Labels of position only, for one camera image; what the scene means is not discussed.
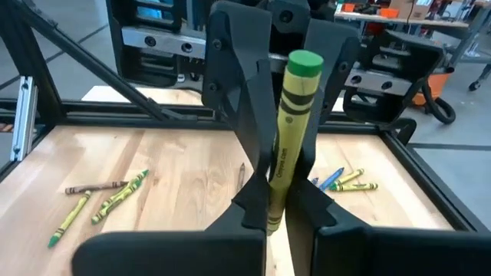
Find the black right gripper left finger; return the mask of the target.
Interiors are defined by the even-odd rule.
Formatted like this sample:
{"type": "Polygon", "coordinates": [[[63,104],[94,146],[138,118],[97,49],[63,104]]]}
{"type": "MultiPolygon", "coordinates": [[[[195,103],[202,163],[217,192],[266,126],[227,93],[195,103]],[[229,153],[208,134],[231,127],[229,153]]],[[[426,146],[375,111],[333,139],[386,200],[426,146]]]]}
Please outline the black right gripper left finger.
{"type": "Polygon", "coordinates": [[[268,183],[255,173],[202,231],[110,232],[81,244],[74,275],[260,276],[266,265],[268,183]]]}

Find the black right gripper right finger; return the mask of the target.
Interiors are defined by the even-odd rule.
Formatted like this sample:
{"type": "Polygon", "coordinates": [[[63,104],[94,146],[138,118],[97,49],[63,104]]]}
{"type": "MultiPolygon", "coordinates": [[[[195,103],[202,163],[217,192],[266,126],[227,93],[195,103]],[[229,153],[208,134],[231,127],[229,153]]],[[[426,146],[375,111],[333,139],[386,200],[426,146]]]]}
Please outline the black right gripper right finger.
{"type": "Polygon", "coordinates": [[[490,236],[371,226],[307,179],[288,192],[286,226],[296,275],[490,276],[490,236]]]}

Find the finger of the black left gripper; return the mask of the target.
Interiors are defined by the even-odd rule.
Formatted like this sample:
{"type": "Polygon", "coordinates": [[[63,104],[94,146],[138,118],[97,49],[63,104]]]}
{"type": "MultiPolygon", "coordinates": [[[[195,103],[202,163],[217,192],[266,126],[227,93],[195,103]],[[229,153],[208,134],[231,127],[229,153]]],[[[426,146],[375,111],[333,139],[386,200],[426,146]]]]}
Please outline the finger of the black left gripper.
{"type": "Polygon", "coordinates": [[[314,165],[318,127],[329,117],[357,58],[360,49],[358,31],[332,21],[312,19],[305,36],[304,49],[321,55],[324,65],[295,168],[296,179],[306,179],[314,165]]]}
{"type": "Polygon", "coordinates": [[[261,182],[267,180],[276,133],[271,24],[265,10],[218,1],[206,28],[202,102],[224,116],[261,182]]]}

